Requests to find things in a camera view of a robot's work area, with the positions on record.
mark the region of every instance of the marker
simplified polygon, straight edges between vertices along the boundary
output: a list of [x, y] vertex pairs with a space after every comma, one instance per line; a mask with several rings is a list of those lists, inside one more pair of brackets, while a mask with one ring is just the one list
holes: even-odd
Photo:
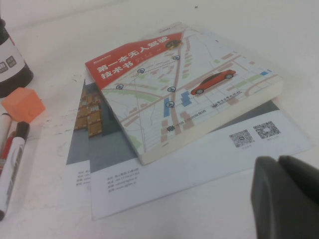
[[0, 221], [4, 218], [8, 209], [14, 181], [20, 165], [26, 138], [29, 134], [30, 125], [19, 122], [16, 126], [15, 136], [4, 164], [0, 177]]
[[11, 123], [12, 119], [7, 113], [0, 115], [0, 154], [5, 145], [6, 138], [11, 127]]
[[9, 150], [10, 150], [14, 136], [15, 136], [15, 131], [13, 131], [8, 137], [8, 139], [6, 140], [5, 146], [0, 156], [0, 177], [1, 177], [1, 173], [5, 164], [6, 158], [8, 157]]

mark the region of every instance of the black object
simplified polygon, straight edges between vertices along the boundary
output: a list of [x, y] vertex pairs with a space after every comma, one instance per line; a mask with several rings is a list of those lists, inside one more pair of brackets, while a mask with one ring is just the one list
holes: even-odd
[[30, 125], [27, 122], [21, 121], [16, 125], [15, 136], [26, 140], [30, 131]]
[[[0, 19], [0, 48], [4, 47], [3, 44], [7, 41], [10, 41], [10, 36], [5, 29], [5, 21]], [[29, 69], [28, 65], [25, 63], [24, 67], [20, 71], [18, 71], [15, 75], [9, 77], [2, 81], [1, 72], [9, 69], [9, 64], [14, 65], [14, 58], [1, 59], [1, 57], [6, 58], [5, 56], [0, 56], [0, 67], [4, 67], [2, 70], [0, 69], [0, 98], [8, 96], [12, 91], [14, 91], [18, 87], [27, 86], [30, 81], [33, 79], [33, 73]]]
[[258, 157], [251, 201], [258, 239], [319, 238], [319, 170], [310, 165]]

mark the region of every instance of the red banner on book cover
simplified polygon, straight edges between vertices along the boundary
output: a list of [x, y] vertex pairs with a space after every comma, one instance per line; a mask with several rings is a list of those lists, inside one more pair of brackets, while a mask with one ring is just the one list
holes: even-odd
[[85, 63], [85, 65], [98, 87], [103, 89], [144, 61], [170, 50], [176, 41], [181, 40], [181, 36], [180, 32], [128, 43]]

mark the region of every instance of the black marker cap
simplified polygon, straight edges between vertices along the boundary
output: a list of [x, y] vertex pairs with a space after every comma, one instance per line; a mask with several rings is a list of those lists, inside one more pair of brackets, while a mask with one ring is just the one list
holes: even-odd
[[24, 122], [24, 121], [19, 122], [16, 125], [15, 137], [20, 137], [26, 140], [29, 134], [29, 130], [30, 130], [30, 125], [27, 122]]

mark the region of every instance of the book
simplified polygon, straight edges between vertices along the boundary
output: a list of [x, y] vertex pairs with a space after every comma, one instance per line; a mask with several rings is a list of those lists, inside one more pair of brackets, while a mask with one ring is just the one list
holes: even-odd
[[283, 89], [273, 71], [180, 22], [85, 64], [143, 165]]

